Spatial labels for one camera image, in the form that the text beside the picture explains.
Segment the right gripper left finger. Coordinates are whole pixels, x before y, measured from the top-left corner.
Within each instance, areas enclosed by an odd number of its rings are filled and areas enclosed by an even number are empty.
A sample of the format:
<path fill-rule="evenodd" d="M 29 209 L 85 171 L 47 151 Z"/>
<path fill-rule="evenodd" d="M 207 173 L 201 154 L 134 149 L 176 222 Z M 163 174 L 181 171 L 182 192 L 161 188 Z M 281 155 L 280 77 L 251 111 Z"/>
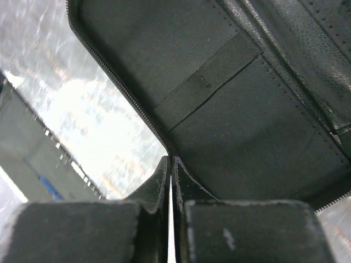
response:
<path fill-rule="evenodd" d="M 1 262 L 166 262 L 171 160 L 121 200 L 28 202 L 5 223 Z"/>

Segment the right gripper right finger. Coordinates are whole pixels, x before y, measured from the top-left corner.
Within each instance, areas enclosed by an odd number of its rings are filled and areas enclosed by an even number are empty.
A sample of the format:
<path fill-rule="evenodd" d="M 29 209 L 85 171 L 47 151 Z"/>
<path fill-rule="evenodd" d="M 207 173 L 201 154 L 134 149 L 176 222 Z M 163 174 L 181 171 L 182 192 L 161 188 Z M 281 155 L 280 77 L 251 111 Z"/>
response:
<path fill-rule="evenodd" d="M 217 199 L 179 157 L 171 176 L 177 262 L 335 262 L 308 204 Z"/>

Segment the black zip tool case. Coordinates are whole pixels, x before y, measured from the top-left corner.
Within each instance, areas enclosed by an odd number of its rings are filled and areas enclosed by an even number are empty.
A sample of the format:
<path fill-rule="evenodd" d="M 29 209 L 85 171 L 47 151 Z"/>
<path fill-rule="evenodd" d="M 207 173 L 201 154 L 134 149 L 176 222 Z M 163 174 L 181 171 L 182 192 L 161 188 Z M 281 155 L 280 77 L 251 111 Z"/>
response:
<path fill-rule="evenodd" d="M 216 199 L 350 191 L 350 1 L 68 1 L 75 35 Z"/>

